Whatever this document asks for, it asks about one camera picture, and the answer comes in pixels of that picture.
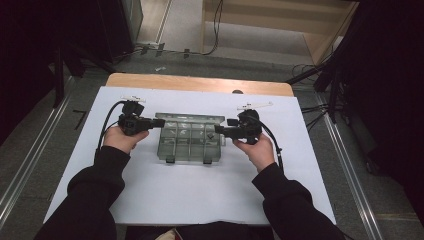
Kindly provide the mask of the person's right hand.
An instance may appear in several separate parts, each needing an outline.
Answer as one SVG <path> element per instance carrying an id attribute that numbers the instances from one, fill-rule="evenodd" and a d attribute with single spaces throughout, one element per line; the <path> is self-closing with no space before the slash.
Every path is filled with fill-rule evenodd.
<path id="1" fill-rule="evenodd" d="M 264 134 L 259 136 L 258 141 L 254 145 L 240 140 L 234 140 L 233 144 L 248 156 L 258 172 L 275 163 L 272 142 Z"/>

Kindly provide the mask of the smoky transparent plastic organizer box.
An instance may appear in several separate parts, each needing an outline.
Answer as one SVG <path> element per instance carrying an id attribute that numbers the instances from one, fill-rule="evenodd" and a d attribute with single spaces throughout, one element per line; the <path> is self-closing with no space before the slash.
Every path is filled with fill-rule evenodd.
<path id="1" fill-rule="evenodd" d="M 157 151 L 160 160 L 168 164 L 220 160 L 225 143 L 215 126 L 224 122 L 224 116 L 156 113 L 155 117 L 165 120 Z"/>

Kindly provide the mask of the white board table cover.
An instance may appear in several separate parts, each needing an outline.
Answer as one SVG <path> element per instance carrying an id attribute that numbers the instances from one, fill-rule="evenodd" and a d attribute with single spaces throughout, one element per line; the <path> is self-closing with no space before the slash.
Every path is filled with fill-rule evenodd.
<path id="1" fill-rule="evenodd" d="M 146 117 L 165 112 L 233 118 L 239 107 L 256 106 L 261 121 L 270 128 L 282 149 L 285 175 L 310 191 L 319 211 L 328 218 L 334 216 L 296 98 L 123 87 L 99 90 L 50 204 L 51 211 L 66 197 L 71 178 L 92 165 L 104 121 L 116 120 L 121 112 L 119 100 L 132 96 L 142 99 Z M 123 172 L 125 189 L 111 207 L 116 223 L 266 223 L 263 197 L 251 182 L 257 171 L 243 152 L 227 143 L 217 163 L 167 164 L 157 156 L 159 134 L 159 130 L 152 130 L 131 153 L 131 160 Z"/>

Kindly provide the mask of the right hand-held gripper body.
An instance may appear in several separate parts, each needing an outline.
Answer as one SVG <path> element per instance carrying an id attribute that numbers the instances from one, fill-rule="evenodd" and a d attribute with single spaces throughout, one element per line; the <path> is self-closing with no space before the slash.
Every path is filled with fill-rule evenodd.
<path id="1" fill-rule="evenodd" d="M 260 120 L 257 108 L 272 106 L 268 103 L 246 103 L 238 107 L 240 113 L 236 122 L 235 139 L 245 139 L 247 144 L 255 145 L 259 139 L 259 135 L 265 130 L 271 133 L 270 129 Z"/>

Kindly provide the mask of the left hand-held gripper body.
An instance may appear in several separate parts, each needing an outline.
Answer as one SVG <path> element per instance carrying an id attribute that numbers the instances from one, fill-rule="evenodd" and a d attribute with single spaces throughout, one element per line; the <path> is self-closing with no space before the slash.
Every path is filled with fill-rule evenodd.
<path id="1" fill-rule="evenodd" d="M 141 116 L 143 110 L 144 106 L 138 100 L 127 98 L 123 101 L 118 126 L 125 135 L 132 136 L 153 128 L 152 120 Z"/>

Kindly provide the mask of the black curtain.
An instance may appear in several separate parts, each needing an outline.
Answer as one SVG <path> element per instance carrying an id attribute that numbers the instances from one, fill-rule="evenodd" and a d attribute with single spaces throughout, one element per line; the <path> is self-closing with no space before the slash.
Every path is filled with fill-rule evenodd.
<path id="1" fill-rule="evenodd" d="M 337 61 L 346 100 L 424 226 L 424 0 L 360 0 Z"/>
<path id="2" fill-rule="evenodd" d="M 74 43 L 111 66 L 134 48 L 128 0 L 0 0 L 0 145 L 55 92 L 54 51 Z"/>

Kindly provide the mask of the aluminium floor rail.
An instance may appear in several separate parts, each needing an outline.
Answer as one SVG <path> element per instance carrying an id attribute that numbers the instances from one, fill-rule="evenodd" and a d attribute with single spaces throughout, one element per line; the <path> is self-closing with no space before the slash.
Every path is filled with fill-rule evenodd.
<path id="1" fill-rule="evenodd" d="M 17 173 L 0 198 L 0 231 L 3 229 L 10 213 L 12 212 L 26 182 L 34 170 L 44 148 L 54 130 L 56 129 L 66 107 L 68 106 L 70 96 L 75 88 L 76 78 L 69 77 L 65 81 L 65 95 L 57 107 L 50 111 L 50 114 L 38 133 L 34 143 L 31 145 Z"/>
<path id="2" fill-rule="evenodd" d="M 338 225 L 354 240 L 384 240 L 338 125 L 329 113 L 324 114 L 323 120 L 337 156 L 342 186 L 346 187 L 344 200 L 338 199 L 334 208 Z"/>

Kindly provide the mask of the wooden shelf unit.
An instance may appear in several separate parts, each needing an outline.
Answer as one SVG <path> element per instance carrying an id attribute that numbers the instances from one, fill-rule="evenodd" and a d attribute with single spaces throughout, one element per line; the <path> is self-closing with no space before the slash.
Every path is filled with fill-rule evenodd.
<path id="1" fill-rule="evenodd" d="M 205 23 L 222 12 L 222 23 L 302 32 L 313 63 L 319 65 L 345 35 L 358 6 L 356 0 L 202 0 L 200 50 Z"/>

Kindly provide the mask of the wooden table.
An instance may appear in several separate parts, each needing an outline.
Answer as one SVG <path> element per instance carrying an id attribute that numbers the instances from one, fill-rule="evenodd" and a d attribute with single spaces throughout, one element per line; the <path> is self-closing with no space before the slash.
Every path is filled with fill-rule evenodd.
<path id="1" fill-rule="evenodd" d="M 150 88 L 181 91 L 203 91 L 293 97 L 292 87 L 287 83 L 250 80 L 173 76 L 160 74 L 114 73 L 108 77 L 108 87 Z"/>

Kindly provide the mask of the person's left hand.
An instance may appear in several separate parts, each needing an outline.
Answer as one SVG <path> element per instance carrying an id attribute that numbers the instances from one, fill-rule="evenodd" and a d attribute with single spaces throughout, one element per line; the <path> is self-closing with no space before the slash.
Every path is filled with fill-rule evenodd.
<path id="1" fill-rule="evenodd" d="M 120 127 L 111 127 L 106 131 L 103 145 L 114 147 L 129 154 L 136 145 L 149 135 L 148 131 L 142 131 L 132 136 L 125 135 Z"/>

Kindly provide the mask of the black metal stand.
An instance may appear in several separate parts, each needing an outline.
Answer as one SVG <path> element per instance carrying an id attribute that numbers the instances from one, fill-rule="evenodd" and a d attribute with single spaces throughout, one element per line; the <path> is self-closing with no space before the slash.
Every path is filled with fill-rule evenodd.
<path id="1" fill-rule="evenodd" d="M 82 76 L 84 73 L 84 67 L 80 60 L 81 57 L 89 60 L 95 66 L 105 70 L 109 74 L 116 72 L 113 67 L 107 65 L 100 58 L 77 44 L 68 42 L 60 43 L 54 51 L 54 108 L 57 108 L 59 104 L 64 101 L 65 97 L 64 66 L 68 67 L 72 76 Z"/>
<path id="2" fill-rule="evenodd" d="M 301 72 L 298 75 L 294 75 L 289 80 L 286 80 L 286 83 L 289 85 L 294 85 L 298 82 L 301 82 L 304 79 L 311 77 L 312 75 L 317 75 L 318 78 L 313 84 L 313 89 L 317 93 L 323 93 L 329 88 L 329 100 L 325 104 L 325 109 L 327 114 L 330 117 L 331 121 L 336 124 L 336 111 L 339 110 L 337 105 L 339 92 L 340 92 L 340 73 L 333 69 L 330 60 L 326 60 L 318 65 L 310 65 L 309 69 L 305 72 Z"/>

